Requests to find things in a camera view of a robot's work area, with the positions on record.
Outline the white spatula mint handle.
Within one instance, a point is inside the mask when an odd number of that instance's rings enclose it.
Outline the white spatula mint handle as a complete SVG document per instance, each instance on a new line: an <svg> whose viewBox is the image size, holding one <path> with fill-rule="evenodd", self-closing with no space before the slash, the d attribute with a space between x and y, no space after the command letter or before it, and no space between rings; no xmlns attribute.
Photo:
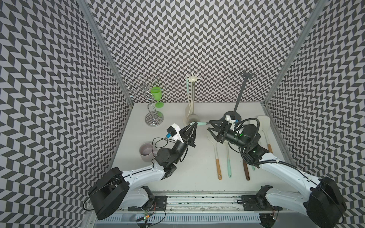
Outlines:
<svg viewBox="0 0 365 228"><path fill-rule="evenodd" d="M230 147L229 144L226 143L225 144L225 148L226 148L226 154L227 154L227 172L228 172L228 177L231 178L232 177L232 168L231 168L231 161L230 161Z"/></svg>

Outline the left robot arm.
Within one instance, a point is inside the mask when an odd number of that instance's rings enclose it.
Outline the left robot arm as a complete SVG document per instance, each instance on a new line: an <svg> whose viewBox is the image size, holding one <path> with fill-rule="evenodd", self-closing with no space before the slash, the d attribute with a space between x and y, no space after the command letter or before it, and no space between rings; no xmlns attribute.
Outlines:
<svg viewBox="0 0 365 228"><path fill-rule="evenodd" d="M146 185L166 179L174 173L176 164L183 160L182 156L188 146L196 146L194 142L197 127L197 123L184 128L171 125L167 132L175 141L174 146L160 148L150 166L124 172L115 167L99 179L88 192L97 219L106 219L119 208L150 209L155 197Z"/></svg>

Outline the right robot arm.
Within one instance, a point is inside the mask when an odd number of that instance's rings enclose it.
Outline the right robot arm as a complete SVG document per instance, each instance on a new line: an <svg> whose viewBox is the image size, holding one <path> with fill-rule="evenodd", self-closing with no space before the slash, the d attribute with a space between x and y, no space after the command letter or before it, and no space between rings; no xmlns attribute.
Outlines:
<svg viewBox="0 0 365 228"><path fill-rule="evenodd" d="M303 172L262 147L259 144L259 119L248 118L235 124L227 120L211 120L209 123L208 131L215 141L237 146L248 165L275 175L297 190L283 192L265 185L257 193L260 201L306 215L321 228L333 228L345 221L347 207L337 183L329 177L319 178Z"/></svg>

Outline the grey turner mint handle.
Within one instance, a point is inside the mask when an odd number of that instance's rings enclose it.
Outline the grey turner mint handle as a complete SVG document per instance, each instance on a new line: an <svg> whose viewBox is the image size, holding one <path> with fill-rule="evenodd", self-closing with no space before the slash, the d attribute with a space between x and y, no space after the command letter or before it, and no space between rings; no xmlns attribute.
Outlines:
<svg viewBox="0 0 365 228"><path fill-rule="evenodd" d="M194 124L197 124L198 126L210 125L209 122L192 122L192 123L190 123L190 125L194 125Z"/></svg>

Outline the white spatula wooden handle rack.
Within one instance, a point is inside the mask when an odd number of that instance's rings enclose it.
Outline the white spatula wooden handle rack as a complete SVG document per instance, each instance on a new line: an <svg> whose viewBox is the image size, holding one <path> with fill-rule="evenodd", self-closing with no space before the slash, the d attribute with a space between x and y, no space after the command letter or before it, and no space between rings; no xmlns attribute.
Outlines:
<svg viewBox="0 0 365 228"><path fill-rule="evenodd" d="M222 173L221 173L220 161L219 161L218 150L217 150L217 142L215 141L215 139L209 132L207 133L207 138L213 145L218 179L222 180Z"/></svg>

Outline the steel spoon brown handle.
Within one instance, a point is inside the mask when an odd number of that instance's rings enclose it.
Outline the steel spoon brown handle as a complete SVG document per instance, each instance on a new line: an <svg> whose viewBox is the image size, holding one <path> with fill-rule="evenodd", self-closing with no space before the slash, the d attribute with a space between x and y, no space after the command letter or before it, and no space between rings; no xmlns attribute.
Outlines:
<svg viewBox="0 0 365 228"><path fill-rule="evenodd" d="M251 178L250 178L250 173L249 173L249 169L248 169L248 164L245 161L242 161L242 162L243 162L243 168L244 168L246 180L250 181Z"/></svg>

